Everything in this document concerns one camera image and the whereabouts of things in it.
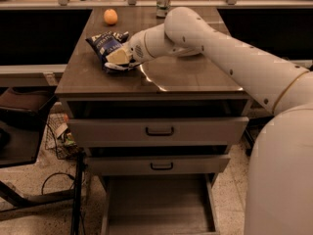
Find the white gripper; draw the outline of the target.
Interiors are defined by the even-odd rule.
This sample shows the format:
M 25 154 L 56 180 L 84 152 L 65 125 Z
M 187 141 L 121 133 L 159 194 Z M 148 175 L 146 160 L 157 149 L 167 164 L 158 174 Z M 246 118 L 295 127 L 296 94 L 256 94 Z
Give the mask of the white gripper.
M 146 42 L 146 32 L 139 31 L 132 35 L 125 43 L 127 48 L 121 47 L 107 55 L 107 61 L 117 65 L 129 64 L 131 59 L 136 63 L 144 63 L 149 61 L 152 56 L 150 55 Z

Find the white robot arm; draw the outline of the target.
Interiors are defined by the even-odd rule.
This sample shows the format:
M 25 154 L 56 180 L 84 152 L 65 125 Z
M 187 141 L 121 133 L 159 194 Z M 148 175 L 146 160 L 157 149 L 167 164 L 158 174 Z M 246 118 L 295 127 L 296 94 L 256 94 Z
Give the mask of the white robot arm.
M 213 29 L 186 7 L 134 34 L 107 65 L 123 71 L 181 53 L 203 54 L 273 114 L 249 160 L 245 235 L 313 235 L 313 72 Z

